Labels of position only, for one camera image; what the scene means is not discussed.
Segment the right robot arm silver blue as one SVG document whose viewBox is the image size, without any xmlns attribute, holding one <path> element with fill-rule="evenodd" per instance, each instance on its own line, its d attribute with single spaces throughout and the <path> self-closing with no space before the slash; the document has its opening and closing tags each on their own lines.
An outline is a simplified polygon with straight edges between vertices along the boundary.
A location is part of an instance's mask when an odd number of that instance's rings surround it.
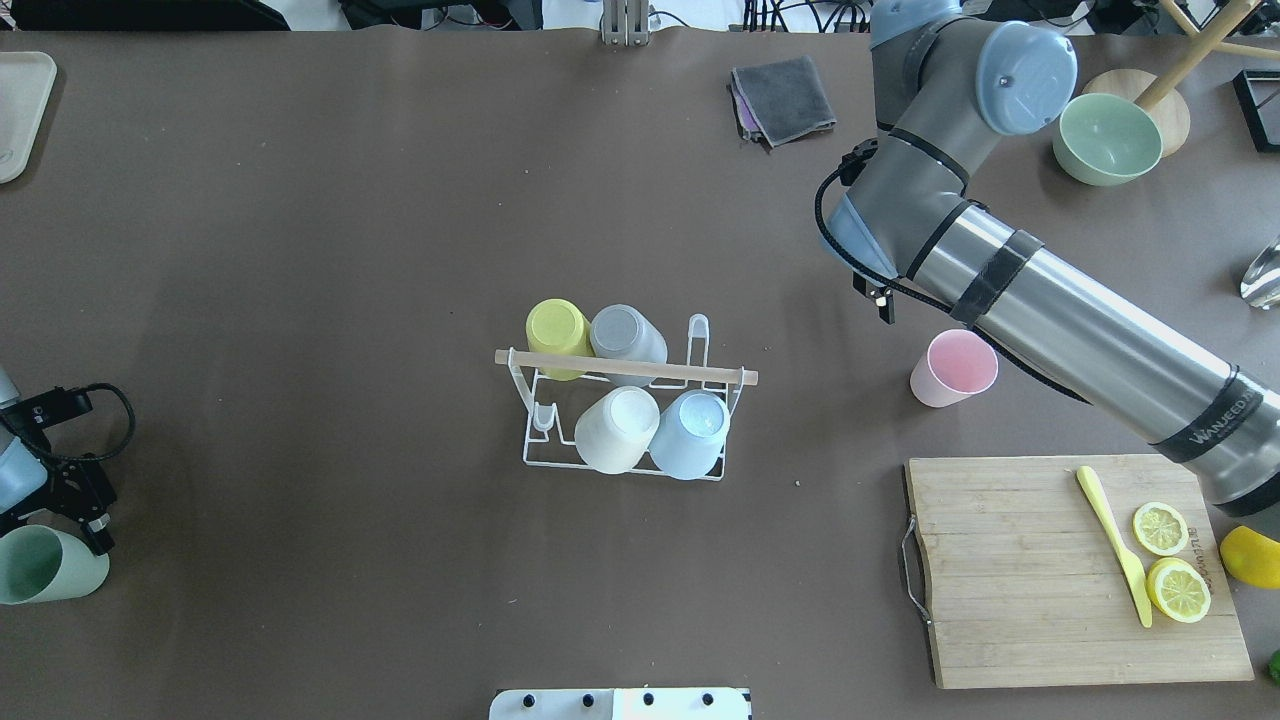
<svg viewBox="0 0 1280 720">
<path fill-rule="evenodd" d="M 1219 511 L 1277 536 L 1277 393 L 966 199 L 1006 137 L 1046 127 L 1076 83 L 1068 37 L 965 15 L 957 1 L 870 14 L 879 135 L 831 213 L 831 252 L 1006 348 L 1193 471 Z"/>
</svg>

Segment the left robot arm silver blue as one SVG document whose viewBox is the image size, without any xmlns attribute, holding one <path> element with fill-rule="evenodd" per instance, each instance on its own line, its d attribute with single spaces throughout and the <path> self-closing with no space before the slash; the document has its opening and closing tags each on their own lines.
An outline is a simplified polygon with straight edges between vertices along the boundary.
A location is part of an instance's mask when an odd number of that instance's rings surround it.
<svg viewBox="0 0 1280 720">
<path fill-rule="evenodd" d="M 44 430 L 91 413 L 90 392 L 100 389 L 122 401 L 128 418 L 124 438 L 102 455 L 55 454 Z M 136 415 L 127 396 L 113 384 L 93 383 L 73 389 L 55 387 L 23 400 L 3 372 L 1 421 L 1 534 L 23 527 L 35 512 L 49 510 L 77 521 L 92 553 L 108 553 L 115 544 L 108 530 L 108 509 L 116 493 L 101 464 L 119 455 L 134 434 Z"/>
</svg>

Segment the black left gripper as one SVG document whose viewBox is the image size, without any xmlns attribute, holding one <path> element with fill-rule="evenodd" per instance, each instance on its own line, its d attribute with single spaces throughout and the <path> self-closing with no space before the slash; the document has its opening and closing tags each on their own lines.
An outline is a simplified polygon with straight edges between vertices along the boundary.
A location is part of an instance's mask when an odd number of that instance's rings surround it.
<svg viewBox="0 0 1280 720">
<path fill-rule="evenodd" d="M 128 421 L 125 436 L 102 455 L 54 452 L 45 430 L 91 413 L 93 391 L 109 391 L 122 401 Z M 15 386 L 4 386 L 1 534 L 23 527 L 37 511 L 49 510 L 77 521 L 95 556 L 109 553 L 115 541 L 108 529 L 108 509 L 116 493 L 101 464 L 124 450 L 134 429 L 134 410 L 115 386 L 55 387 L 27 400 Z"/>
</svg>

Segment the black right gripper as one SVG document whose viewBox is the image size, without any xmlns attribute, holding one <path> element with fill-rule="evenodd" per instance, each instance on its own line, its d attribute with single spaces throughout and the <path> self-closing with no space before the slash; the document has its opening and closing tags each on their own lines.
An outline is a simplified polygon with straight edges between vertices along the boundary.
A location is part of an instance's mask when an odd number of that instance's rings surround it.
<svg viewBox="0 0 1280 720">
<path fill-rule="evenodd" d="M 896 322 L 893 292 L 891 288 L 868 278 L 860 272 L 854 272 L 852 287 L 876 305 L 878 318 L 884 324 L 893 324 Z"/>
</svg>

